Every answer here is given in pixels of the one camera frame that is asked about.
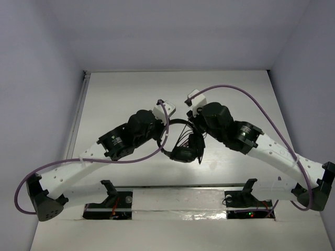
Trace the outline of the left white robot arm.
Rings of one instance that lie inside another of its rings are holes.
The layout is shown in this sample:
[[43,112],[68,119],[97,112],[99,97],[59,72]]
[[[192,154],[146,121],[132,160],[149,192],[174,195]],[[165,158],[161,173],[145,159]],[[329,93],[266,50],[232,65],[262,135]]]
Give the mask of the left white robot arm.
[[169,134],[166,128],[173,108],[156,106],[153,110],[139,110],[128,122],[105,133],[78,158],[56,162],[56,168],[46,173],[33,172],[25,179],[28,196],[34,215],[40,222],[57,217],[64,209],[79,205],[98,205],[115,209],[119,205],[120,193],[113,183],[105,178],[93,185],[77,187],[76,184],[96,170],[120,162],[132,164],[156,155],[151,154],[132,160],[124,157],[150,140],[159,140]]

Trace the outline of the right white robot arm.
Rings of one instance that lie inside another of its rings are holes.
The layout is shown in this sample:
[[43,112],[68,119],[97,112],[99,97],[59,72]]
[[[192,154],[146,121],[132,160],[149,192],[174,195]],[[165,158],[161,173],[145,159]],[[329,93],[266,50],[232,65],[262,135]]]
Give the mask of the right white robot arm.
[[263,161],[295,180],[288,200],[314,211],[325,209],[334,181],[334,163],[321,164],[297,155],[257,126],[234,120],[229,109],[218,102],[192,106],[187,116],[196,129],[230,150]]

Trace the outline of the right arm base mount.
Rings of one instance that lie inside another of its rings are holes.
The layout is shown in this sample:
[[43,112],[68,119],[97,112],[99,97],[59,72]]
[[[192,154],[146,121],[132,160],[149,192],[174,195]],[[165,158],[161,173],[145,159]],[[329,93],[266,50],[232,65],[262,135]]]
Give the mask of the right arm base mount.
[[227,208],[227,219],[275,219],[272,201],[258,200],[251,194],[256,178],[248,179],[241,190],[225,191],[222,205]]

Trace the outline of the black headphones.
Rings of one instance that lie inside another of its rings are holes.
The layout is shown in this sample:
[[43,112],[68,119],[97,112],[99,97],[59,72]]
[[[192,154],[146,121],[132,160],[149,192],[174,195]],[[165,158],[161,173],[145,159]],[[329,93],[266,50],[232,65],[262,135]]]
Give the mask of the black headphones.
[[197,160],[198,163],[201,164],[205,149],[205,140],[203,134],[188,120],[172,119],[169,122],[170,125],[182,124],[184,125],[184,128],[189,127],[191,133],[182,143],[182,139],[184,137],[184,132],[182,132],[172,151],[165,150],[164,147],[162,147],[162,140],[157,140],[157,146],[161,148],[161,152],[170,160],[176,162],[191,163]]

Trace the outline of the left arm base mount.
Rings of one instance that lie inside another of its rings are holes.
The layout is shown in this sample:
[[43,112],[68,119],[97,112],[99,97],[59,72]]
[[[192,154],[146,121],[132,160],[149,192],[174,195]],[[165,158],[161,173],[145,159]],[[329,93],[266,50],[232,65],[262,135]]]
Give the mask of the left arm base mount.
[[117,190],[110,180],[100,182],[107,197],[101,203],[88,203],[83,211],[86,220],[131,220],[133,191]]

